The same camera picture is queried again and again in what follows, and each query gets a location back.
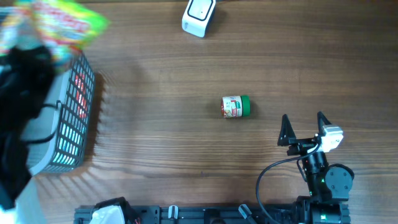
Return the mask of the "Haribo gummy candy bag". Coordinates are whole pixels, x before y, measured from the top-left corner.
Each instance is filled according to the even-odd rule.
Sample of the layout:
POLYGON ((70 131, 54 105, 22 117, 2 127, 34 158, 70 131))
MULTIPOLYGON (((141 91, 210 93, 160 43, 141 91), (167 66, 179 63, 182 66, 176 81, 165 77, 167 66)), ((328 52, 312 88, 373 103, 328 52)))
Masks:
POLYGON ((47 48, 58 73, 69 69, 73 57, 101 35, 109 21, 76 1, 19 0, 1 22, 1 56, 13 47, 47 48))

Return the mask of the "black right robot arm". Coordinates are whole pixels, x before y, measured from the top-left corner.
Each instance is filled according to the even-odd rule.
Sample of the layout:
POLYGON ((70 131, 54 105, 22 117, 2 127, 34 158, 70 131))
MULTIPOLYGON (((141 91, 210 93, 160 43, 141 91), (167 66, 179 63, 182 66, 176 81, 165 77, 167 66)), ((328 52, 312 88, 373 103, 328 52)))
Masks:
POLYGON ((347 201, 354 181, 354 172, 343 164, 330 165, 326 153, 336 149, 343 140, 343 130, 317 114, 318 133, 312 138, 296 137, 288 116, 282 116, 278 146, 287 146, 289 156, 299 156, 300 173, 310 195, 299 196, 293 203, 292 223, 350 224, 347 201))

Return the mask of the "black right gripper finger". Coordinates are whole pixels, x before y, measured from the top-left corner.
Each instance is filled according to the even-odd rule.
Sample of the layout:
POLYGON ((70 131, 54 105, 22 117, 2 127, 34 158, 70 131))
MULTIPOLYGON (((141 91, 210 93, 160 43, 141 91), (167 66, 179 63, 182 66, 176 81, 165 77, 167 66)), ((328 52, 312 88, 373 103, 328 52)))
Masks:
POLYGON ((281 129, 278 137, 278 146, 289 146, 295 144, 295 133, 287 114, 282 116, 281 129))
POLYGON ((318 134, 321 136, 325 135, 324 126, 330 125, 330 121, 326 118, 322 111, 317 113, 318 122, 318 134))

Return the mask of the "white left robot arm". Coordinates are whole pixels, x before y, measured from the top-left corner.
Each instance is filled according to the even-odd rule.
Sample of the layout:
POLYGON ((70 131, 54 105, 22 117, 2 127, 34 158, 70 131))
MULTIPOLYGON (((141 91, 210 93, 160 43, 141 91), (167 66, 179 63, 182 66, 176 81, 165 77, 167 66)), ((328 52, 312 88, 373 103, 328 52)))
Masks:
POLYGON ((13 47, 1 69, 1 223, 45 223, 27 167, 27 123, 39 116, 56 76, 49 50, 13 47))

